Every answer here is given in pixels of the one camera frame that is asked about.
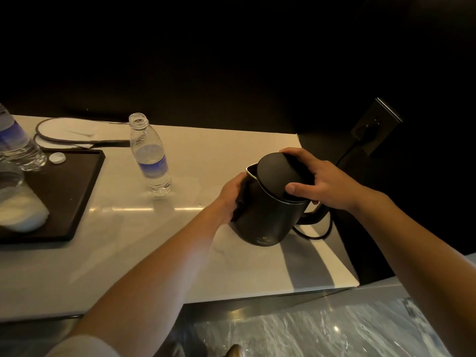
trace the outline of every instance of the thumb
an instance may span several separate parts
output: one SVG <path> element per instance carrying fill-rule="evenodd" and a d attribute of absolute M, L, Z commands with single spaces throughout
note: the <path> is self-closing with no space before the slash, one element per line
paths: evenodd
<path fill-rule="evenodd" d="M 285 187 L 285 191 L 296 197 L 304 197 L 311 200 L 317 200 L 316 187 L 308 184 L 289 183 Z"/>

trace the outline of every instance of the sleeve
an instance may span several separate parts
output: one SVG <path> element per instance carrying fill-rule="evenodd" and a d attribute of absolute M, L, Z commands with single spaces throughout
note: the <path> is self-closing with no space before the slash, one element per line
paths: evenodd
<path fill-rule="evenodd" d="M 120 355 L 103 340 L 87 335 L 65 339 L 53 348 L 46 357 L 120 357 Z"/>

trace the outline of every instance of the fingernail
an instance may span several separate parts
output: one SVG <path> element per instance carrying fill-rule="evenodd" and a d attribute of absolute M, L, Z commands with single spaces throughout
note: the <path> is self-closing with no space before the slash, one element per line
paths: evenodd
<path fill-rule="evenodd" d="M 294 194 L 295 187 L 294 187 L 294 185 L 292 185 L 292 184 L 288 184 L 288 185 L 285 187 L 285 190 L 286 190 L 289 194 Z"/>

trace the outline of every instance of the hand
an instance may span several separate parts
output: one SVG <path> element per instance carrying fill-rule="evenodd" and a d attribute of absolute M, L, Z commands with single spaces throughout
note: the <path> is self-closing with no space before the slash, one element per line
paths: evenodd
<path fill-rule="evenodd" d="M 222 214 L 222 224 L 230 222 L 233 212 L 237 208 L 236 199 L 238 198 L 241 182 L 245 177 L 246 173 L 242 172 L 231 179 L 223 186 L 220 195 L 212 203 L 217 207 L 217 211 Z"/>
<path fill-rule="evenodd" d="M 365 198 L 366 193 L 372 191 L 356 182 L 331 162 L 319 160 L 305 149 L 286 148 L 280 150 L 280 153 L 295 156 L 314 174 L 314 185 L 289 183 L 286 186 L 286 191 L 296 197 L 308 198 L 314 202 L 320 201 L 331 208 L 351 211 L 357 208 L 359 201 Z"/>

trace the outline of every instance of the black tray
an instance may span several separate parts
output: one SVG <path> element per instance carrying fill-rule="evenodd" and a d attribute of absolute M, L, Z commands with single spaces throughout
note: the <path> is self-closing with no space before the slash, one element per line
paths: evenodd
<path fill-rule="evenodd" d="M 66 161 L 48 161 L 38 172 L 25 173 L 27 184 L 50 211 L 47 221 L 30 233 L 0 227 L 0 244 L 73 239 L 105 156 L 102 150 L 44 150 L 47 156 L 58 151 L 66 155 Z"/>

